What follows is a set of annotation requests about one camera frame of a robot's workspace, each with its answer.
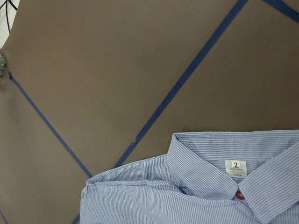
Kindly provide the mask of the light blue striped shirt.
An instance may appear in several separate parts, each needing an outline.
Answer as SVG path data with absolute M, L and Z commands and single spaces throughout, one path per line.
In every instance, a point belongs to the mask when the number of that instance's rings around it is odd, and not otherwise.
M 296 224 L 299 132 L 174 133 L 166 154 L 86 181 L 82 224 Z

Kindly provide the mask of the brown paper table cover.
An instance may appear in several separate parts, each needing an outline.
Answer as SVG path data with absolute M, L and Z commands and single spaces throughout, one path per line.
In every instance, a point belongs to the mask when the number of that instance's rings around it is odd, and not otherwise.
M 89 175 L 175 132 L 299 127 L 278 0 L 1 1 L 0 221 L 70 224 Z

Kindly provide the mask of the aluminium frame post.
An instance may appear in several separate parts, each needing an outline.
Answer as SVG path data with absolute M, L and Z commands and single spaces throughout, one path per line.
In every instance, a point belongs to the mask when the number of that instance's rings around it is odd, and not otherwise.
M 7 64 L 6 58 L 2 54 L 0 54 L 0 81 L 3 80 L 6 64 Z

